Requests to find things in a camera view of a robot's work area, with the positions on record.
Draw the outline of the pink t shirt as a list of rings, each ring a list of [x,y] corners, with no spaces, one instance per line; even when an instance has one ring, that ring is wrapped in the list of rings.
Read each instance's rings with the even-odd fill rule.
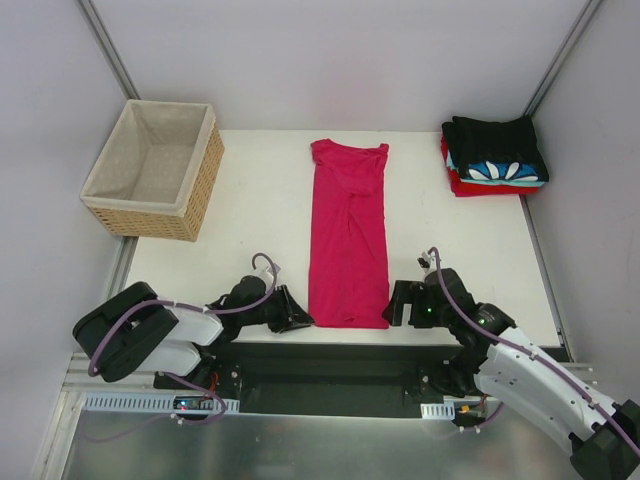
[[[390,283],[384,213],[389,146],[311,144],[315,164],[309,313],[324,328],[387,329]]]

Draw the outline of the red t shirt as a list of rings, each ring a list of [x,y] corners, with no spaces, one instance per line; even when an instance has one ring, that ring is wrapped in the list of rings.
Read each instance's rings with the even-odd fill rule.
[[[456,197],[481,197],[490,195],[530,195],[539,190],[539,186],[524,186],[504,183],[471,183],[460,179],[452,164],[452,158],[446,138],[441,137],[441,154],[446,166],[450,190]]]

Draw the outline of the wicker basket with liner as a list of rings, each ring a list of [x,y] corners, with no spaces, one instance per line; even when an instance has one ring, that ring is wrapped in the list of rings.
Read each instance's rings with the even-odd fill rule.
[[[194,242],[224,152],[210,104],[129,100],[80,198],[116,236]]]

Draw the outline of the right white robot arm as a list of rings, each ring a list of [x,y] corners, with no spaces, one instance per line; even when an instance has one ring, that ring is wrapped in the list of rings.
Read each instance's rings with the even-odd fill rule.
[[[501,401],[568,452],[583,479],[627,479],[639,466],[639,406],[587,385],[535,345],[516,322],[480,303],[446,268],[421,281],[396,281],[383,316],[397,325],[411,308],[415,328],[445,328],[460,351],[428,378],[441,394],[476,392]]]

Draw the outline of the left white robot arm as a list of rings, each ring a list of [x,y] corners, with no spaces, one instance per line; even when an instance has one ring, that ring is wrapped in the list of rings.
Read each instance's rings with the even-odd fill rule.
[[[139,281],[82,317],[72,335],[90,358],[93,377],[112,383],[136,371],[164,371],[199,389],[212,369],[203,349],[234,341],[248,326],[265,325],[282,334],[314,324],[288,288],[275,286],[264,272],[244,276],[204,307],[162,299]]]

